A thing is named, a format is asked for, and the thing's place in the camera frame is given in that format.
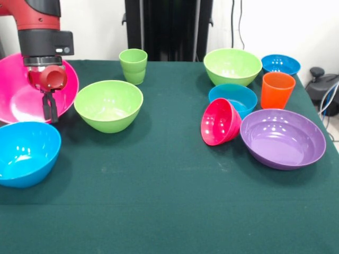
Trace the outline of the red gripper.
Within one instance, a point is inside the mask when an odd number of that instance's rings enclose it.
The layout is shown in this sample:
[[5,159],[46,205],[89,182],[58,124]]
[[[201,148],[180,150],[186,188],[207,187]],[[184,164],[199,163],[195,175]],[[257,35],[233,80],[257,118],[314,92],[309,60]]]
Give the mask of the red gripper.
[[29,67],[28,80],[32,87],[43,91],[42,106],[44,119],[51,119],[52,123],[57,123],[57,104],[53,93],[54,90],[62,90],[67,85],[65,66],[49,65]]

